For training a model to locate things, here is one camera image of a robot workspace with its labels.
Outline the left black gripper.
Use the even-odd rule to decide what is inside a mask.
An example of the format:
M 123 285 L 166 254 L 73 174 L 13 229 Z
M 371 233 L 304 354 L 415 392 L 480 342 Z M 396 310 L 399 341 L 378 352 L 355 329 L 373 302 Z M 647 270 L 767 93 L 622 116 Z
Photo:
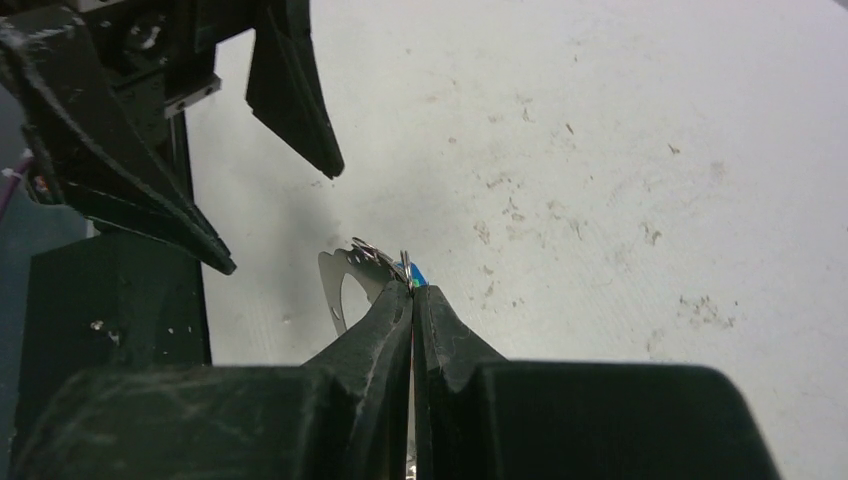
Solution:
M 220 90 L 217 45 L 253 22 L 253 115 L 326 177 L 343 172 L 308 1 L 66 5 L 81 17 L 49 6 L 1 21 L 1 81 L 23 110 L 24 137 L 59 203 L 233 273 L 225 243 L 150 145 L 167 140 L 170 120 Z

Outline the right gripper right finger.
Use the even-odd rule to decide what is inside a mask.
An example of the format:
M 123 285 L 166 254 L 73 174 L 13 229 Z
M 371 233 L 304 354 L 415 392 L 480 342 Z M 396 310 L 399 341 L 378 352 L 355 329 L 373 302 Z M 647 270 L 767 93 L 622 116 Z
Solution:
M 421 479 L 775 479 L 751 412 L 697 365 L 509 360 L 435 287 L 413 303 Z

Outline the key with blue tag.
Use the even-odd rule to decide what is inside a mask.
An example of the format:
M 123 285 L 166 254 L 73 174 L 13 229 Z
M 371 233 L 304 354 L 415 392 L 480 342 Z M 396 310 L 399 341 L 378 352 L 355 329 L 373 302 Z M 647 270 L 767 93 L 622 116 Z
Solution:
M 421 270 L 414 263 L 410 264 L 410 280 L 415 288 L 428 285 L 428 281 L 422 274 Z

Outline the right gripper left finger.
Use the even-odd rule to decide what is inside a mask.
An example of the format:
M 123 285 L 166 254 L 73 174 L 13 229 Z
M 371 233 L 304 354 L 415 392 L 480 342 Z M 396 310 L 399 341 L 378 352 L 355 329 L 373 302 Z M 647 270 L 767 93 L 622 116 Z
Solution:
M 49 403 L 17 479 L 402 479 L 412 296 L 298 367 L 94 369 Z

